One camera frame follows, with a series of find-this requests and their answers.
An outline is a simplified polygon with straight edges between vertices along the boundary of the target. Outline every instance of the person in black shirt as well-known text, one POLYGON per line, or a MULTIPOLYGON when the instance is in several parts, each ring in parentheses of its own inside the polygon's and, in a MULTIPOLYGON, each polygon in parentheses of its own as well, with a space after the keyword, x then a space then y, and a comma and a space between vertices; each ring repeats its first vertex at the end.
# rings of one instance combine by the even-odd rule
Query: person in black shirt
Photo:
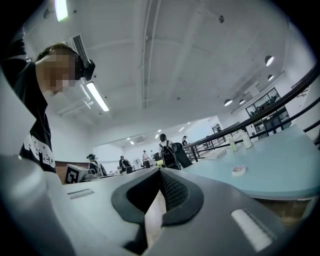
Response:
POLYGON ((22 145, 20 156, 38 163, 44 171, 55 173, 51 131, 46 116, 48 104, 43 93, 50 91, 54 96, 63 87, 73 86, 81 77, 91 79, 94 63, 92 72, 86 73, 80 56, 63 43, 47 47, 33 62, 27 58, 21 30, 9 44, 1 65, 16 95, 36 118, 22 145))

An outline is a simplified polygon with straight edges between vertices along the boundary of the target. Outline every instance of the handrail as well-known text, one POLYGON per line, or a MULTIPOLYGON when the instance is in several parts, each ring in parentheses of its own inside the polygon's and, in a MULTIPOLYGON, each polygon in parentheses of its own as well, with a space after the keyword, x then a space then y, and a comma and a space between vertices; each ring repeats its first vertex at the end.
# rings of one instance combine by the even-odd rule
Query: handrail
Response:
POLYGON ((320 64, 317 62, 311 69, 310 71, 303 77, 301 78, 293 87, 291 91, 289 91, 285 96, 281 97, 278 101, 276 101, 274 104, 272 104, 270 107, 262 110, 261 112, 258 112, 254 116, 248 118, 247 120, 233 126, 227 129, 224 129, 216 134, 213 134, 209 137, 200 139, 194 143, 188 144, 183 147, 183 149, 188 149, 192 148, 194 146, 197 146, 199 144, 203 144, 209 141, 212 141, 214 139, 218 139, 222 136, 225 136, 227 134, 233 133, 237 130, 240 130, 242 128, 245 128, 246 126, 264 118, 268 114, 273 113, 280 107, 283 107, 285 104, 290 102, 292 99, 294 99, 296 96, 298 96, 304 89, 306 89, 310 84, 314 82, 314 80, 319 76, 320 73, 320 64))

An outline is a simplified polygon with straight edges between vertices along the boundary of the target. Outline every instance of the black t-shirt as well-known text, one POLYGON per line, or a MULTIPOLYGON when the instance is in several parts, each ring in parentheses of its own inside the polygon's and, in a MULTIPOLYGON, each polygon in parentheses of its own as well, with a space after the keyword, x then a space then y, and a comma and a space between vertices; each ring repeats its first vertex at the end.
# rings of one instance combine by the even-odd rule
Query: black t-shirt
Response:
POLYGON ((20 156, 38 163, 44 171, 56 172, 51 146, 51 131, 46 115, 48 106, 37 82, 36 65, 21 58, 26 54, 23 40, 10 45, 2 63, 3 73, 18 98, 36 118, 27 135, 20 156))

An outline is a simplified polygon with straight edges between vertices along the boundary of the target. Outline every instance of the round container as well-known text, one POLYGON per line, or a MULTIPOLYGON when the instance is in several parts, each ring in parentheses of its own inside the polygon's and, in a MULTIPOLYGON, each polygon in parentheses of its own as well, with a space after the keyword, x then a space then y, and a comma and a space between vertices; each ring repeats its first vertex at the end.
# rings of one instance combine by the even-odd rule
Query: round container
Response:
POLYGON ((244 165, 238 165, 232 168, 232 175, 233 176, 241 176, 246 172, 246 167, 244 165))

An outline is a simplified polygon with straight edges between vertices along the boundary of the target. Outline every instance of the white ceiling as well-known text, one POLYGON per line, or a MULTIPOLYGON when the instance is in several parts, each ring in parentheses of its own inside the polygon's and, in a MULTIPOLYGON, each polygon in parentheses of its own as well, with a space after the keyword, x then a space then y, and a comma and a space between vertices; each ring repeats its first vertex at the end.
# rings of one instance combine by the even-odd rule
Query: white ceiling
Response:
MULTIPOLYGON (((123 126, 181 117, 173 126, 239 107, 244 91, 259 91, 281 74, 288 21, 267 1, 258 0, 67 0, 69 17, 44 18, 45 3, 26 24, 26 49, 35 57, 45 47, 81 35, 96 68, 97 90, 109 107, 94 102, 66 118, 88 125, 123 126), (223 15, 224 23, 218 21, 223 15), (265 57, 275 56, 266 67, 265 57), (224 100, 234 102, 224 107, 224 100), (191 116, 182 118, 183 112, 191 116)), ((83 98, 70 88, 48 99, 56 112, 83 98)))

